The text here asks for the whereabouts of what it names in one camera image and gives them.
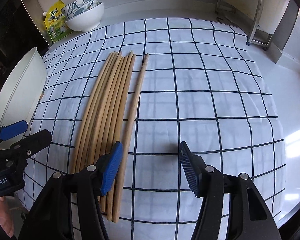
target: human hand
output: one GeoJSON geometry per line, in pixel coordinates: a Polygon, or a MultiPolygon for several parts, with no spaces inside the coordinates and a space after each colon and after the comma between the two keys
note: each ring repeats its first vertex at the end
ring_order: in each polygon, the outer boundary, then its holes
{"type": "Polygon", "coordinates": [[[10,216],[9,207],[5,196],[0,197],[0,226],[10,238],[13,237],[13,220],[10,216]]]}

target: white bowl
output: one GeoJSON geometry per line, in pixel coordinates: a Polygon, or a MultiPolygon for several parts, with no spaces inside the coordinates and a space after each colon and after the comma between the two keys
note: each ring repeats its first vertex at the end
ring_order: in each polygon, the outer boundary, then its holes
{"type": "MultiPolygon", "coordinates": [[[[47,68],[34,47],[11,71],[0,91],[0,127],[25,120],[28,124],[34,114],[47,78],[47,68]]],[[[0,144],[9,149],[23,134],[0,144]]]]}
{"type": "Polygon", "coordinates": [[[100,20],[105,12],[103,2],[96,7],[66,20],[66,24],[73,31],[89,32],[100,25],[100,20]]]}
{"type": "Polygon", "coordinates": [[[91,0],[86,2],[84,5],[82,5],[80,8],[77,8],[73,11],[73,13],[69,14],[68,17],[66,17],[66,20],[70,20],[74,16],[77,16],[85,11],[91,10],[92,8],[96,7],[99,4],[98,0],[91,0]]]}

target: blue gripper pad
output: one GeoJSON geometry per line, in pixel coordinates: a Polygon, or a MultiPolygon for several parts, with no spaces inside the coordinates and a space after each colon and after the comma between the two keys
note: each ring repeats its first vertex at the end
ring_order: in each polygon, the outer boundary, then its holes
{"type": "Polygon", "coordinates": [[[6,141],[11,139],[21,133],[26,132],[28,129],[28,124],[25,120],[16,122],[14,124],[0,127],[0,140],[6,141]]]}
{"type": "Polygon", "coordinates": [[[103,170],[102,185],[100,188],[101,194],[104,196],[111,189],[114,178],[119,169],[119,165],[123,156],[122,143],[116,142],[111,150],[111,153],[103,156],[107,157],[108,159],[103,170]]]}
{"type": "Polygon", "coordinates": [[[202,170],[206,167],[204,160],[190,152],[186,142],[179,145],[179,158],[185,171],[189,188],[194,192],[196,197],[202,197],[202,170]]]}

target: bundle of chopsticks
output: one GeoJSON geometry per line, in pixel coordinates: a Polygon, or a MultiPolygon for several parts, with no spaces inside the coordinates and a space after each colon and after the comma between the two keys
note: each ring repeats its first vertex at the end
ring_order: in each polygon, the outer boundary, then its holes
{"type": "MultiPolygon", "coordinates": [[[[133,124],[136,116],[143,77],[149,55],[139,74],[137,86],[129,110],[129,118],[122,135],[123,158],[111,191],[99,199],[101,211],[107,219],[118,222],[124,173],[133,124]]],[[[72,173],[96,163],[99,156],[110,153],[114,143],[120,140],[123,114],[136,55],[131,51],[126,57],[121,52],[111,52],[92,89],[85,109],[74,149],[72,173]]]]}

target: screw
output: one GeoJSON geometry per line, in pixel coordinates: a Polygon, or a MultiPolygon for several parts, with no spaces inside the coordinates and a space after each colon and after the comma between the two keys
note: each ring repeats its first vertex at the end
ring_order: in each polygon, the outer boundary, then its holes
{"type": "Polygon", "coordinates": [[[87,167],[87,171],[95,171],[96,170],[96,167],[94,165],[89,165],[87,167]]]}
{"type": "Polygon", "coordinates": [[[52,177],[55,178],[55,179],[58,179],[58,178],[61,177],[61,173],[60,172],[55,172],[55,173],[53,173],[52,177]]]}
{"type": "Polygon", "coordinates": [[[241,173],[240,174],[241,179],[247,180],[249,178],[248,174],[246,173],[241,173]]]}
{"type": "Polygon", "coordinates": [[[13,165],[12,161],[8,161],[7,164],[6,164],[7,168],[11,167],[12,165],[13,165]]]}
{"type": "Polygon", "coordinates": [[[206,166],[206,171],[207,172],[214,172],[214,167],[212,167],[212,166],[206,166]]]}

